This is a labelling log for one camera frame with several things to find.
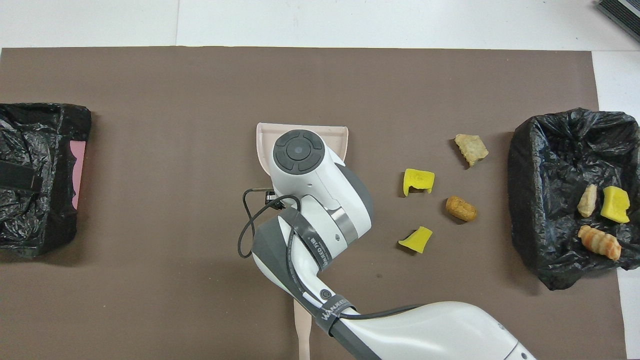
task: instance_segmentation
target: sponge piece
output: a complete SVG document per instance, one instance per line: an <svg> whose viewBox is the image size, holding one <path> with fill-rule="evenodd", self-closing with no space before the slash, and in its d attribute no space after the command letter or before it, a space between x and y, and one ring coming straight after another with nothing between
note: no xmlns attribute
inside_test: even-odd
<svg viewBox="0 0 640 360"><path fill-rule="evenodd" d="M408 238L400 240L398 244L422 254L422 251L424 251L424 246L427 245L427 241L429 241L431 234L433 234L433 231L427 229L426 227L420 226L416 231L413 232L413 234L409 235Z"/></svg>
<svg viewBox="0 0 640 360"><path fill-rule="evenodd" d="M616 186L604 188L604 204L600 214L615 222L624 224L629 222L627 209L629 208L629 195L625 190Z"/></svg>
<svg viewBox="0 0 640 360"><path fill-rule="evenodd" d="M421 190L426 189L428 193L431 193L435 177L436 174L430 171L415 170L414 168L406 169L403 180L404 196L409 196L409 187Z"/></svg>

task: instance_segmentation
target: black trash bag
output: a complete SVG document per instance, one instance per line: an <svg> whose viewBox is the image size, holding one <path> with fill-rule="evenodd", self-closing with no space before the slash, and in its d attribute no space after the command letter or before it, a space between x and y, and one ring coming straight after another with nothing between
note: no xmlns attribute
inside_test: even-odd
<svg viewBox="0 0 640 360"><path fill-rule="evenodd" d="M70 104L0 104L0 249L32 258L76 235L69 141L87 141L91 112Z"/></svg>
<svg viewBox="0 0 640 360"><path fill-rule="evenodd" d="M581 108L540 115L518 126L508 161L513 245L523 262L550 289L569 288L586 273L640 265L640 131L622 112ZM598 186L596 209L583 218L577 206L589 184ZM600 215L603 189L627 191L631 222ZM617 237L619 261L588 251L582 225Z"/></svg>

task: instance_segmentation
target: gray button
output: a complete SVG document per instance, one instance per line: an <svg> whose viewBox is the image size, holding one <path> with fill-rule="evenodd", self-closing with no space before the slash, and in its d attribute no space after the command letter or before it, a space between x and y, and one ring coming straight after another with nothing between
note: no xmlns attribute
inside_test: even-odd
<svg viewBox="0 0 640 360"><path fill-rule="evenodd" d="M287 155L293 160L303 160L311 153L311 143L304 138L295 138L287 143Z"/></svg>
<svg viewBox="0 0 640 360"><path fill-rule="evenodd" d="M284 153L284 151L274 151L276 156L276 161L280 164L280 166L286 168L287 170L293 170L293 161L289 159L289 157Z"/></svg>
<svg viewBox="0 0 640 360"><path fill-rule="evenodd" d="M322 149L322 139L320 139L320 136L317 136L316 134L311 133L310 131L305 131L302 134L302 136L304 136L307 140L311 142L314 149L317 149L317 150Z"/></svg>
<svg viewBox="0 0 640 360"><path fill-rule="evenodd" d="M293 138L297 138L300 136L300 130L290 130L286 133L280 135L278 140L276 140L276 146L285 146L287 142Z"/></svg>
<svg viewBox="0 0 640 360"><path fill-rule="evenodd" d="M322 159L321 153L319 151L314 151L311 154L311 156L309 156L307 159L298 163L298 170L307 171L310 168L316 166L321 159Z"/></svg>

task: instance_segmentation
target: cracker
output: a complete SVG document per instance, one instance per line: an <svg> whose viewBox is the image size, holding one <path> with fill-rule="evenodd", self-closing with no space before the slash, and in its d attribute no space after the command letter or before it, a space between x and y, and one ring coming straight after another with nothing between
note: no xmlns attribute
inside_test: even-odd
<svg viewBox="0 0 640 360"><path fill-rule="evenodd" d="M478 161L489 155L489 151L484 146L482 140L480 140L480 136L458 134L454 141L469 163L469 167L474 166Z"/></svg>

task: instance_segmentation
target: twisted snack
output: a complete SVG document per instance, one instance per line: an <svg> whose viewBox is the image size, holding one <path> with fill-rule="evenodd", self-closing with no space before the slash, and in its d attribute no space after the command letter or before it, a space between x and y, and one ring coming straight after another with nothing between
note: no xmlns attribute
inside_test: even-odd
<svg viewBox="0 0 640 360"><path fill-rule="evenodd" d="M578 237L587 250L604 255L613 261L620 258L622 247L615 236L607 234L591 226L583 225L578 231Z"/></svg>

